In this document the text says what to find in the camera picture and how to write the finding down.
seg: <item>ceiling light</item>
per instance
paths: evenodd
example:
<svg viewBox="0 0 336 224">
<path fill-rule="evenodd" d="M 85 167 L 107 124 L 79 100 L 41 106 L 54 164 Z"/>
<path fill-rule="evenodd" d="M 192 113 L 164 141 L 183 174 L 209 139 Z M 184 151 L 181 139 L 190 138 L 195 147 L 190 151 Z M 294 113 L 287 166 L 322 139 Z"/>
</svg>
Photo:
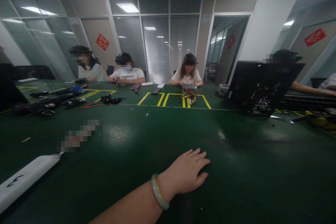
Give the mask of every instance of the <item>ceiling light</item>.
<svg viewBox="0 0 336 224">
<path fill-rule="evenodd" d="M 285 23 L 285 25 L 292 25 L 294 23 L 294 20 L 293 21 L 290 21 L 290 22 L 287 22 Z"/>
<path fill-rule="evenodd" d="M 16 20 L 16 19 L 3 19 L 3 21 L 12 22 L 12 23 L 23 23 L 22 21 Z"/>
<path fill-rule="evenodd" d="M 43 15 L 48 15 L 48 16 L 58 16 L 58 14 L 55 14 L 55 13 L 52 13 L 52 12 L 49 12 L 49 11 L 46 11 L 46 10 L 42 10 L 42 9 L 39 9 L 39 8 L 36 8 L 36 7 L 32 7 L 32 6 L 21 7 L 21 8 L 32 11 L 32 12 L 36 12 L 38 14 L 42 13 Z"/>
<path fill-rule="evenodd" d="M 118 5 L 121 9 L 123 9 L 125 12 L 127 13 L 139 13 L 138 8 L 135 7 L 134 4 L 132 3 L 117 3 L 116 5 Z"/>
</svg>

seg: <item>door frame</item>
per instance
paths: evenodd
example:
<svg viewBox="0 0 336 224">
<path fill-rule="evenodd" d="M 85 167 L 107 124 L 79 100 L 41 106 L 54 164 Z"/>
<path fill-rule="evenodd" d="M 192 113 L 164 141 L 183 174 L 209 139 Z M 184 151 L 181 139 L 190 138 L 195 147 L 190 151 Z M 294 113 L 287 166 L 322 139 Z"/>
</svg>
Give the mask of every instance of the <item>door frame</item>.
<svg viewBox="0 0 336 224">
<path fill-rule="evenodd" d="M 246 16 L 246 17 L 248 17 L 248 21 L 247 21 L 247 24 L 246 24 L 246 27 L 245 27 L 245 30 L 244 30 L 244 33 L 243 33 L 243 37 L 242 37 L 241 40 L 240 40 L 239 48 L 238 48 L 238 50 L 237 50 L 237 52 L 236 52 L 236 55 L 234 56 L 234 60 L 233 60 L 233 62 L 232 62 L 232 66 L 231 66 L 231 68 L 232 68 L 233 65 L 234 65 L 235 62 L 236 62 L 236 57 L 237 57 L 238 51 L 240 50 L 240 45 L 241 45 L 241 43 L 244 41 L 246 31 L 247 31 L 248 28 L 250 27 L 250 21 L 251 21 L 252 13 L 253 13 L 253 12 L 213 12 L 213 13 L 212 13 L 211 21 L 210 21 L 209 35 L 208 35 L 208 42 L 207 42 L 207 45 L 206 45 L 205 57 L 204 57 L 204 63 L 203 63 L 202 79 L 204 78 L 205 67 L 206 67 L 207 60 L 208 60 L 208 53 L 209 53 L 210 41 L 211 41 L 211 33 L 212 33 L 212 27 L 213 27 L 213 25 L 214 25 L 213 23 L 214 23 L 214 19 L 215 19 L 215 17 L 216 17 L 216 16 L 222 16 L 222 17 L 229 17 L 229 16 Z"/>
</svg>

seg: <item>hand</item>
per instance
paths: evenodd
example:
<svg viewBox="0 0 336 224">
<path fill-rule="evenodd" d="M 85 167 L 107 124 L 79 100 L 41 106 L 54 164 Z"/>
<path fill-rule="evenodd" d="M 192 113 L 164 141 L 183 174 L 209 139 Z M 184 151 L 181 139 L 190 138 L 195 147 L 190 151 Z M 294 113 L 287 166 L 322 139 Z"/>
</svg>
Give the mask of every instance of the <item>hand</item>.
<svg viewBox="0 0 336 224">
<path fill-rule="evenodd" d="M 128 79 L 120 79 L 117 81 L 118 84 L 130 84 L 130 80 Z"/>
<path fill-rule="evenodd" d="M 322 90 L 321 95 L 336 96 L 336 92 L 330 90 Z"/>
<path fill-rule="evenodd" d="M 210 160 L 205 158 L 206 152 L 200 151 L 198 148 L 183 153 L 158 176 L 159 189 L 166 201 L 171 201 L 176 194 L 189 193 L 203 185 L 208 173 L 198 173 Z"/>
</svg>

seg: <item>woman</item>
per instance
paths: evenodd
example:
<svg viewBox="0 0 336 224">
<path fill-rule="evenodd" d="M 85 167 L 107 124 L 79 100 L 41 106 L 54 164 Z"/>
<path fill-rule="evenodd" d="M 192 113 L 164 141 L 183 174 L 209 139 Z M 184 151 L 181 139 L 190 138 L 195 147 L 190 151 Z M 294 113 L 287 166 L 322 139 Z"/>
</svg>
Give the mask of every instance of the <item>woman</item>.
<svg viewBox="0 0 336 224">
<path fill-rule="evenodd" d="M 107 78 L 108 82 L 115 82 L 121 85 L 146 82 L 143 71 L 134 67 L 130 54 L 122 52 L 116 57 L 115 62 L 120 67 Z"/>
<path fill-rule="evenodd" d="M 106 81 L 107 73 L 97 58 L 92 56 L 90 48 L 77 45 L 69 51 L 77 58 L 78 77 L 85 78 L 88 81 Z"/>
<path fill-rule="evenodd" d="M 196 57 L 193 54 L 185 55 L 181 69 L 178 69 L 170 79 L 171 85 L 196 84 L 197 87 L 203 85 L 198 70 L 196 69 Z"/>
</svg>

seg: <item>red decoration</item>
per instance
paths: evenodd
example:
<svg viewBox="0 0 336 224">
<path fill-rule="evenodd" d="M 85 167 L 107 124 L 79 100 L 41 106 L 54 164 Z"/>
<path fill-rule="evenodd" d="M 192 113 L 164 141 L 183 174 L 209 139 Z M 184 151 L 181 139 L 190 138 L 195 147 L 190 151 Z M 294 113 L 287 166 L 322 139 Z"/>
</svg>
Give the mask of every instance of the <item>red decoration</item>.
<svg viewBox="0 0 336 224">
<path fill-rule="evenodd" d="M 231 46 L 234 44 L 235 42 L 235 38 L 233 36 L 233 34 L 231 35 L 231 37 L 229 38 L 229 41 L 227 42 L 227 49 L 230 50 Z"/>
<path fill-rule="evenodd" d="M 322 31 L 322 29 L 318 29 L 316 32 L 310 34 L 308 37 L 304 39 L 307 46 L 312 46 L 316 42 L 320 41 L 321 39 L 325 38 L 326 34 Z"/>
<path fill-rule="evenodd" d="M 107 47 L 109 46 L 110 42 L 101 34 L 99 34 L 96 43 L 106 51 Z"/>
</svg>

